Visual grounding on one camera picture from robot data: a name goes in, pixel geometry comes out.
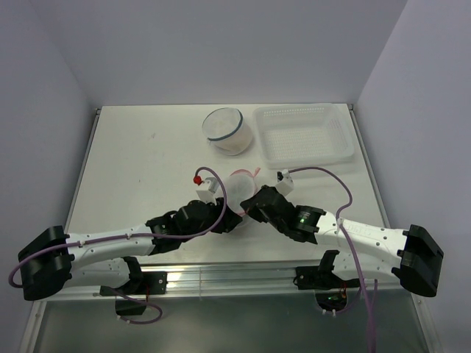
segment plastic lid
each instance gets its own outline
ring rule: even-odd
[[[236,108],[221,108],[206,117],[202,131],[209,141],[220,141],[234,135],[242,121],[242,113]]]

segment white table surface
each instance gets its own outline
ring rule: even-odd
[[[197,199],[194,171],[201,165],[225,178],[236,169],[261,167],[259,186],[276,183],[260,156],[258,141],[228,157],[214,151],[201,133],[204,118],[221,107],[235,107],[250,126],[252,112],[274,104],[103,107],[82,175],[69,232],[104,232],[141,224]],[[353,205],[342,215],[383,226],[380,209],[346,104],[337,104],[353,137],[354,158],[328,168],[347,183]],[[293,174],[293,204],[335,212],[347,201],[336,180],[319,171]],[[252,221],[231,234],[208,234],[168,254],[142,257],[142,263],[189,264],[318,260],[326,249],[296,243],[268,224]]]

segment clear plastic container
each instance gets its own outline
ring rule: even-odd
[[[254,112],[261,155],[272,169],[333,164],[351,159],[353,140],[334,104],[294,104]]]
[[[260,168],[256,168],[255,173],[252,174],[246,169],[238,169],[222,180],[227,192],[227,206],[234,213],[245,215],[241,202],[250,199],[257,193],[258,188],[255,183],[255,177],[259,171]],[[215,197],[222,197],[221,188],[216,190]]]
[[[202,131],[217,151],[234,156],[252,142],[252,130],[236,108],[214,110],[203,121]]]

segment white wall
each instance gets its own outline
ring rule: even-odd
[[[31,0],[102,104],[355,102],[406,0]]]
[[[446,352],[471,337],[471,1],[409,0],[358,101],[393,226],[426,227],[445,252],[428,300]]]
[[[0,48],[0,350],[16,352],[31,304],[7,274],[64,224],[93,110],[27,1],[1,1]]]

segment red cap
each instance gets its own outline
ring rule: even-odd
[[[203,183],[203,180],[199,175],[195,175],[195,177],[193,178],[193,182],[197,185],[201,185]]]

